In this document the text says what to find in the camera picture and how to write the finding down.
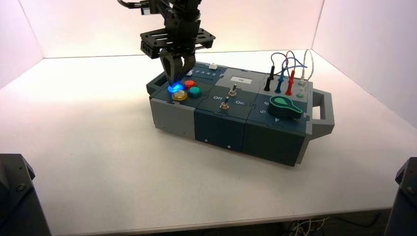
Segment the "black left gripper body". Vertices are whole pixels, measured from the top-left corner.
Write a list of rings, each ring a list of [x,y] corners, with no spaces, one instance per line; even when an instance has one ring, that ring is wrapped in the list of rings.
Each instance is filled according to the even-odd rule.
[[[176,11],[168,9],[164,28],[140,34],[140,49],[151,59],[169,53],[182,53],[200,48],[211,48],[215,36],[200,27],[199,10]]]

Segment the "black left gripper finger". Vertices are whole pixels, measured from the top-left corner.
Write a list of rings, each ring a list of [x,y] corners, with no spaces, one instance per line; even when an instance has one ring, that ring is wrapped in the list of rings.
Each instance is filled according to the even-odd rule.
[[[163,55],[160,58],[165,76],[170,86],[181,79],[182,60],[180,55]]]
[[[183,65],[180,69],[179,78],[183,78],[194,66],[196,63],[195,53],[186,53],[181,55],[183,59]]]

